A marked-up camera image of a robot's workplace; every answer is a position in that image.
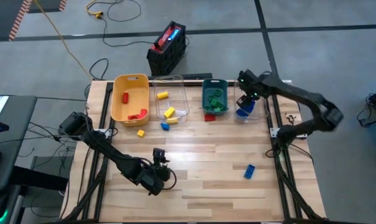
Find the gray floor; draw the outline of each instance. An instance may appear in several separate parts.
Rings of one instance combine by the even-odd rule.
[[[64,12],[49,16],[61,33],[101,34],[103,22],[90,19],[83,7],[88,1],[67,1]],[[131,22],[109,22],[109,33],[160,31],[175,20],[188,30],[259,28],[256,8],[249,0],[156,0],[138,1],[142,16]],[[345,26],[376,24],[376,0],[261,1],[267,27]],[[111,11],[119,19],[138,10],[126,2]],[[27,14],[18,37],[55,35],[41,14]],[[153,41],[156,37],[109,39],[110,43]],[[270,66],[260,33],[190,35],[187,54],[173,71],[211,72],[215,78],[235,78],[240,70],[255,73]],[[345,119],[335,133],[314,133],[309,138],[316,174],[327,216],[331,220],[376,223],[376,125],[361,128],[355,119],[364,99],[376,92],[376,29],[270,33],[282,79],[318,91],[335,102]],[[68,40],[70,49],[90,67],[107,57],[105,75],[114,79],[125,73],[149,74],[145,59],[148,45],[124,48],[105,46],[100,39]],[[37,95],[84,99],[88,80],[67,55],[59,41],[0,42],[0,94]],[[82,111],[79,101],[39,100],[33,122],[57,127],[73,111]],[[305,118],[310,118],[307,110]],[[20,166],[29,167],[32,156],[51,156],[58,147],[42,140],[23,144]],[[39,210],[53,215],[55,211]],[[44,221],[26,211],[23,223]]]

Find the yellow plastic bin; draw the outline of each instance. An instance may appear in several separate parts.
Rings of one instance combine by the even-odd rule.
[[[128,102],[123,103],[123,93],[128,93]],[[115,121],[127,127],[141,126],[149,121],[149,82],[144,74],[120,75],[113,83],[111,116]],[[147,113],[140,119],[128,119],[128,116]]]

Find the teal basket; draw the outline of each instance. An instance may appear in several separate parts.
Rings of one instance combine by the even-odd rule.
[[[228,82],[207,79],[202,85],[202,108],[205,114],[220,116],[228,111]]]

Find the wooden table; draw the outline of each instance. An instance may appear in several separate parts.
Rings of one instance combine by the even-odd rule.
[[[100,120],[105,87],[106,82],[103,81],[95,81],[91,85],[88,113],[94,127],[98,127]],[[228,113],[216,121],[205,123],[201,107],[202,88],[186,87],[190,108],[188,119],[185,123],[172,125],[167,132],[161,129],[156,117],[152,90],[150,94],[149,123],[133,128],[116,123],[119,133],[112,143],[125,154],[149,160],[152,160],[154,147],[165,149],[166,158],[171,161],[169,167],[177,174],[177,185],[158,196],[148,196],[147,190],[125,179],[115,164],[110,162],[101,222],[254,222],[283,219],[274,161],[265,156],[271,147],[265,118],[257,119],[252,124],[234,122],[233,88],[229,88]],[[296,116],[296,122],[301,121],[295,101],[283,97],[278,97],[278,100],[284,123],[288,123],[285,113]],[[272,100],[270,103],[275,127]],[[262,101],[258,101],[256,111],[265,113]],[[110,108],[106,120],[110,120]],[[136,135],[138,129],[145,130],[145,138]],[[309,151],[307,141],[296,140],[294,144]],[[294,150],[294,147],[290,149],[297,188],[314,211],[324,217],[313,164],[308,156]],[[87,150],[88,146],[83,142],[77,144],[70,171],[70,197],[64,216],[77,204]],[[87,187],[92,155],[91,152],[85,168],[82,194]],[[243,178],[248,164],[256,167],[251,180]],[[287,195],[289,210],[294,217],[288,190]],[[89,217],[93,217],[95,199],[96,192],[91,200]]]

